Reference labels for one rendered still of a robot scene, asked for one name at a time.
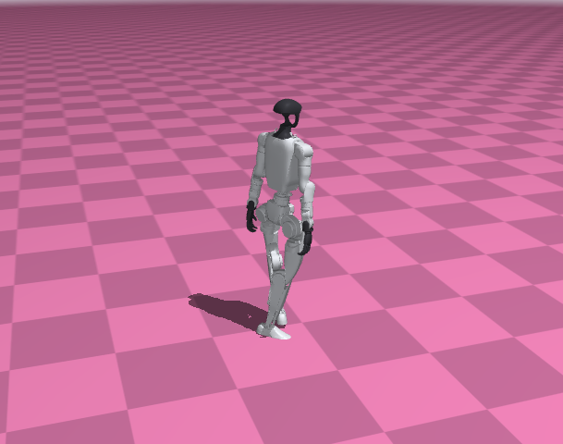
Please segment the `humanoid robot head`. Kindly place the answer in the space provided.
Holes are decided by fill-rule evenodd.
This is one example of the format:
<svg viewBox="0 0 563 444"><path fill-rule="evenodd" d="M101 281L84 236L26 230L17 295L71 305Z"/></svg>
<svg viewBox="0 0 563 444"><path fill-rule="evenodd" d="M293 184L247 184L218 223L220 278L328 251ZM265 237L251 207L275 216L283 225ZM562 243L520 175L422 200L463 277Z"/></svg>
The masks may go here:
<svg viewBox="0 0 563 444"><path fill-rule="evenodd" d="M301 109L301 105L295 100L282 99L278 101L274 106L274 112L282 114L282 116L285 117L285 122L280 124L278 132L274 133L272 136L281 140L291 138L289 133L291 132L291 128L295 128L298 125ZM289 115L295 115L294 124L290 123L288 119Z"/></svg>

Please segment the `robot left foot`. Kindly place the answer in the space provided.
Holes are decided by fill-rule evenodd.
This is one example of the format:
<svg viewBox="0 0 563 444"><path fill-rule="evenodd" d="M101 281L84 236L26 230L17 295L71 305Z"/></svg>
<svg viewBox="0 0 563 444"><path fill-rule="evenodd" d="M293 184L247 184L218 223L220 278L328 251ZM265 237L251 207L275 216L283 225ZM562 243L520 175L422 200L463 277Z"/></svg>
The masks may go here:
<svg viewBox="0 0 563 444"><path fill-rule="evenodd" d="M288 322L287 321L287 314L286 314L285 310L284 310L284 313L282 313L282 311L280 311L279 316L276 319L276 322L280 326L283 326Z"/></svg>

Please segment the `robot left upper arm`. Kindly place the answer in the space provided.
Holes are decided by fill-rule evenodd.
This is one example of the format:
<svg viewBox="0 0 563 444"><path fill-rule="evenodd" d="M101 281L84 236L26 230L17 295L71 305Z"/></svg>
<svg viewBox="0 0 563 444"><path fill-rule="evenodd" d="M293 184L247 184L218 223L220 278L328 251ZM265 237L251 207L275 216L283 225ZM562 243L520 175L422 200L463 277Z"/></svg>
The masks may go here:
<svg viewBox="0 0 563 444"><path fill-rule="evenodd" d="M264 146L265 139L270 132L262 132L258 136L258 151L256 155L256 168L254 170L254 176L265 178L264 172Z"/></svg>

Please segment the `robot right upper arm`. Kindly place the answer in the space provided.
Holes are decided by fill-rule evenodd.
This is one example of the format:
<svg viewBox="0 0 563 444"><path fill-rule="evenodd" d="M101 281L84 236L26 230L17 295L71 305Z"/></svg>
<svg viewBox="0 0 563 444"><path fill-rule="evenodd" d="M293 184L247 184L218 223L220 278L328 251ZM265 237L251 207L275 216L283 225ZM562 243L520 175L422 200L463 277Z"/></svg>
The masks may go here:
<svg viewBox="0 0 563 444"><path fill-rule="evenodd" d="M298 159L299 190L304 193L306 184L311 182L313 149L307 143L294 142L294 155Z"/></svg>

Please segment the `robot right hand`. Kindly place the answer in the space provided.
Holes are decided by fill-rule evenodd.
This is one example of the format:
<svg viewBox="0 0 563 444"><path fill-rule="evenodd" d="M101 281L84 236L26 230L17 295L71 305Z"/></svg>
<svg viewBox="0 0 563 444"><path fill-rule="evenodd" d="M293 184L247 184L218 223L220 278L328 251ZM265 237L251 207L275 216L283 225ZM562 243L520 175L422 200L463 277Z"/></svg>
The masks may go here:
<svg viewBox="0 0 563 444"><path fill-rule="evenodd" d="M305 232L304 246L303 246L302 252L297 253L298 255L304 255L311 249L313 228L309 228L309 222L308 221L304 221L302 223L302 231Z"/></svg>

